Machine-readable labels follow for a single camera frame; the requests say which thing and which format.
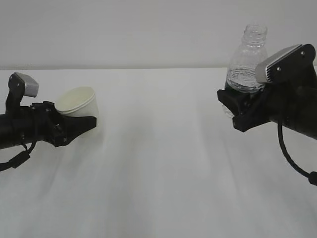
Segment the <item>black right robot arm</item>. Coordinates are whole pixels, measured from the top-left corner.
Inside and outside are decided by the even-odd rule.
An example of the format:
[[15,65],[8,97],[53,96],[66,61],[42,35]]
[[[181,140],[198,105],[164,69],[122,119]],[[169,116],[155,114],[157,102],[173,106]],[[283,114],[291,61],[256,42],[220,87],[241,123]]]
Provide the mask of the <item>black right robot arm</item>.
[[218,100],[233,113],[233,127],[245,132],[268,122],[317,137],[316,51],[311,44],[284,48],[256,66],[264,88],[242,93],[230,86],[217,91]]

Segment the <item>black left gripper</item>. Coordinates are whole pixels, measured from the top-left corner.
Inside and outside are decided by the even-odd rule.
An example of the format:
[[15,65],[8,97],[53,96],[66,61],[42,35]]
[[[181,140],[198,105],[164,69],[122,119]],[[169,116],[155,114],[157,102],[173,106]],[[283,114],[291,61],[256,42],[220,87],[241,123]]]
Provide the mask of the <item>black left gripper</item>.
[[49,101],[22,106],[14,116],[16,141],[23,144],[44,141],[63,147],[96,127],[96,117],[63,116]]

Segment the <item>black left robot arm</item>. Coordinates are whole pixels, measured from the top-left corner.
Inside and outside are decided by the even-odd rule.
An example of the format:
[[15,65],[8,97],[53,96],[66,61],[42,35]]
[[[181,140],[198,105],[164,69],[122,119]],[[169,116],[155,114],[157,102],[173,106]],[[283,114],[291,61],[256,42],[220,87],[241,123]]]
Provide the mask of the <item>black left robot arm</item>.
[[97,118],[94,116],[64,116],[52,102],[34,103],[28,107],[21,106],[13,116],[0,116],[0,148],[28,144],[35,140],[54,147],[66,146],[96,126]]

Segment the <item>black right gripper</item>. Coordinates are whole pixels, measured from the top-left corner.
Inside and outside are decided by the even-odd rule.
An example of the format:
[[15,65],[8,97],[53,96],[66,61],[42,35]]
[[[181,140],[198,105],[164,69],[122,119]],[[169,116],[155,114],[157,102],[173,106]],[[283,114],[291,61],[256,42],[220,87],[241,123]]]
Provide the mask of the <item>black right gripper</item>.
[[254,97],[233,89],[219,89],[218,100],[233,114],[233,127],[249,129],[276,122],[290,129],[313,129],[317,115],[317,74],[313,66],[316,50],[305,44],[285,58],[281,71],[272,71],[271,83]]

